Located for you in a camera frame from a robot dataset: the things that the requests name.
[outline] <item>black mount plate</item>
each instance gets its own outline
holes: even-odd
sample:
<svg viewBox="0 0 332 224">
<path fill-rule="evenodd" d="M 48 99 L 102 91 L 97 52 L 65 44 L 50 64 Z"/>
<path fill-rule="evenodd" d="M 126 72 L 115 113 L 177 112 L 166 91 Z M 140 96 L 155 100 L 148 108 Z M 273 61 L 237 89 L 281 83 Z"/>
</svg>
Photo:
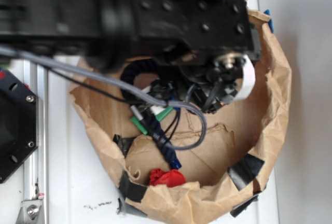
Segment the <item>black mount plate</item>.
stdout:
<svg viewBox="0 0 332 224">
<path fill-rule="evenodd" d="M 37 149 L 37 97 L 0 70 L 0 184 Z"/>
</svg>

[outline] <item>metal bracket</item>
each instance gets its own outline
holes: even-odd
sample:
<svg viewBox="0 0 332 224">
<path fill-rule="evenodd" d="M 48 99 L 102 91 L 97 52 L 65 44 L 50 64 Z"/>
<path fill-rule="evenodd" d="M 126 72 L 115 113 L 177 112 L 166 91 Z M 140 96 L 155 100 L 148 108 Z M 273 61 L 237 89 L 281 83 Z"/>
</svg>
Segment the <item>metal bracket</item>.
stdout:
<svg viewBox="0 0 332 224">
<path fill-rule="evenodd" d="M 44 214 L 42 200 L 23 201 L 16 224 L 43 224 Z"/>
</svg>

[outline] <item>white wall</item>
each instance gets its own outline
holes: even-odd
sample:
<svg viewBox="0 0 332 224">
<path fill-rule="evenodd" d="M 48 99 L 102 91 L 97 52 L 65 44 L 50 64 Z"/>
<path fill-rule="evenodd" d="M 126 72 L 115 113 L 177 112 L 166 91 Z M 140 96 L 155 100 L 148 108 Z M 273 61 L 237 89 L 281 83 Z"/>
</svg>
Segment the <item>white wall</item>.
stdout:
<svg viewBox="0 0 332 224">
<path fill-rule="evenodd" d="M 259 0 L 293 69 L 288 134 L 276 164 L 281 224 L 332 220 L 332 0 Z"/>
</svg>

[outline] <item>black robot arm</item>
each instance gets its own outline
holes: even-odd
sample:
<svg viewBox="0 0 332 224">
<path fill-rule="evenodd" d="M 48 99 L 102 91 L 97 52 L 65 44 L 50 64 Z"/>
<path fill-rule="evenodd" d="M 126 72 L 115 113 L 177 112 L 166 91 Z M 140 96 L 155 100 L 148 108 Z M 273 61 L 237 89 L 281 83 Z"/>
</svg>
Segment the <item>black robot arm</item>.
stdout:
<svg viewBox="0 0 332 224">
<path fill-rule="evenodd" d="M 192 100 L 205 112 L 231 94 L 217 88 L 243 77 L 245 57 L 260 59 L 245 0 L 0 0 L 0 43 L 40 55 L 81 54 L 102 72 L 152 56 L 168 71 L 163 82 L 176 78 L 183 92 L 197 85 Z"/>
</svg>

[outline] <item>bolt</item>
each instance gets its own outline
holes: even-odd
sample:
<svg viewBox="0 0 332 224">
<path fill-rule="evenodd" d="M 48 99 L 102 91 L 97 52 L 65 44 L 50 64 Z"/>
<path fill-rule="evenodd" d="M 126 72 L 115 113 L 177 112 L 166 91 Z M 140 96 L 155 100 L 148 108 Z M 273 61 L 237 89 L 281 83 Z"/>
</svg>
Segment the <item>bolt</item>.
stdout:
<svg viewBox="0 0 332 224">
<path fill-rule="evenodd" d="M 235 13 L 239 13 L 240 12 L 239 6 L 237 4 L 233 4 L 233 11 Z"/>
<path fill-rule="evenodd" d="M 210 27 L 209 27 L 206 23 L 204 23 L 204 24 L 202 24 L 202 29 L 203 29 L 205 32 L 208 32 L 208 31 L 210 30 Z"/>
<path fill-rule="evenodd" d="M 162 7 L 166 10 L 166 11 L 172 11 L 173 10 L 173 6 L 170 2 L 164 2 L 162 3 Z"/>
<path fill-rule="evenodd" d="M 200 2 L 198 2 L 198 7 L 201 9 L 201 10 L 206 10 L 207 9 L 207 4 L 206 4 L 206 2 L 204 2 L 204 1 L 200 1 Z"/>
<path fill-rule="evenodd" d="M 226 58 L 223 60 L 223 65 L 226 69 L 234 68 L 235 59 L 234 58 Z"/>
<path fill-rule="evenodd" d="M 244 33 L 244 26 L 243 26 L 241 23 L 239 23 L 239 24 L 237 25 L 237 31 L 238 31 L 240 34 L 243 34 L 243 33 Z"/>
<path fill-rule="evenodd" d="M 149 9 L 151 8 L 151 4 L 150 4 L 150 2 L 147 1 L 147 0 L 142 0 L 142 1 L 141 1 L 141 7 L 142 7 L 143 9 L 149 10 Z"/>
<path fill-rule="evenodd" d="M 234 65 L 233 65 L 233 63 L 226 63 L 225 68 L 226 69 L 232 69 L 232 68 L 234 68 Z"/>
<path fill-rule="evenodd" d="M 27 215 L 29 215 L 30 217 L 35 217 L 38 215 L 39 208 L 35 205 L 31 205 L 30 207 L 27 208 L 26 212 Z"/>
<path fill-rule="evenodd" d="M 26 97 L 26 101 L 28 101 L 29 103 L 34 103 L 35 102 L 35 97 L 33 97 L 32 95 L 29 95 Z"/>
</svg>

